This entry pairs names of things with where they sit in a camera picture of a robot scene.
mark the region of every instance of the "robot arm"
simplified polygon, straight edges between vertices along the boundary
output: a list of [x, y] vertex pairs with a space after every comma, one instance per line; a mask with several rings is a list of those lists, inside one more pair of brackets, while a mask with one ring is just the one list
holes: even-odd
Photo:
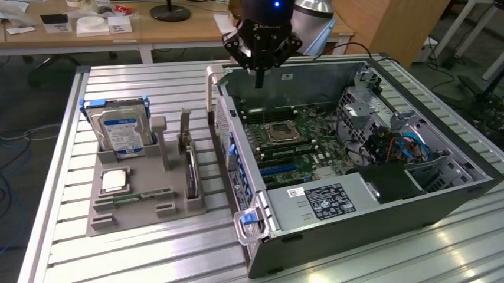
[[223, 46], [255, 76], [255, 88], [261, 88], [264, 74], [294, 52], [306, 53], [314, 41], [320, 51], [335, 23], [332, 6], [330, 0], [241, 0], [240, 11], [236, 29], [223, 35]]

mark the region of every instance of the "motherboard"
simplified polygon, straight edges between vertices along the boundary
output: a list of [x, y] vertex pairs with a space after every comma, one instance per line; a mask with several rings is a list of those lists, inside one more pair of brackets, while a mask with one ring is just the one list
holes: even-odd
[[335, 138], [332, 114], [315, 105], [241, 112], [267, 189], [344, 175], [355, 167]]

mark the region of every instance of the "wooden cabinet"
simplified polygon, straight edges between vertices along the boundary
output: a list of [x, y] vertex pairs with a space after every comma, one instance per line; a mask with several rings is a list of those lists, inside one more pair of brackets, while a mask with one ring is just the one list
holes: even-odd
[[[332, 0], [340, 20], [355, 31], [351, 42], [384, 52], [407, 67], [449, 0]], [[346, 54], [362, 54], [348, 46]]]

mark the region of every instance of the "wooden desk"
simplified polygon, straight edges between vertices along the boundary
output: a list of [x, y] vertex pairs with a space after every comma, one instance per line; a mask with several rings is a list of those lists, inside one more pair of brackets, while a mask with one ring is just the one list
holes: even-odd
[[[130, 3], [132, 8], [138, 9], [137, 3]], [[70, 19], [72, 32], [60, 32], [56, 34], [48, 34], [42, 27], [40, 15], [42, 14], [61, 14], [68, 11], [78, 10], [66, 6], [64, 1], [46, 0], [45, 2], [30, 2], [26, 10], [26, 14], [37, 21], [36, 31], [26, 32], [24, 34], [6, 34], [5, 46], [14, 47], [70, 47], [85, 45], [109, 45], [118, 41], [130, 41], [136, 43], [140, 38], [140, 18], [130, 18], [130, 26], [133, 32], [124, 34], [101, 35], [97, 37], [77, 37], [76, 35], [76, 20]], [[5, 28], [10, 28], [10, 23], [5, 23]]]
[[[121, 4], [134, 8], [130, 18], [133, 32], [124, 34], [101, 35], [96, 37], [76, 36], [76, 20], [72, 20], [72, 32], [48, 34], [44, 30], [40, 15], [61, 14], [77, 10], [66, 6], [61, 0], [30, 2], [26, 13], [38, 22], [36, 31], [25, 34], [1, 36], [5, 33], [1, 27], [0, 54], [33, 55], [33, 54], [66, 54], [78, 52], [137, 50], [144, 64], [152, 63], [153, 49], [189, 48], [221, 46], [221, 35], [213, 20], [215, 11], [225, 11], [223, 4], [215, 2], [191, 3], [175, 0], [175, 4], [184, 5], [191, 10], [191, 18], [183, 22], [161, 22], [151, 17], [151, 8], [160, 3]], [[352, 36], [352, 29], [339, 20], [332, 29], [328, 42], [346, 43]], [[334, 54], [343, 54], [344, 47], [334, 50]]]

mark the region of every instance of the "black lamp base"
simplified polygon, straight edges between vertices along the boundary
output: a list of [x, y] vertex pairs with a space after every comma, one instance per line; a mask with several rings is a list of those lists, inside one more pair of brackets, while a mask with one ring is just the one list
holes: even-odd
[[151, 16], [163, 22], [181, 22], [191, 17], [191, 12], [181, 6], [172, 5], [169, 11], [167, 5], [160, 5], [151, 9]]

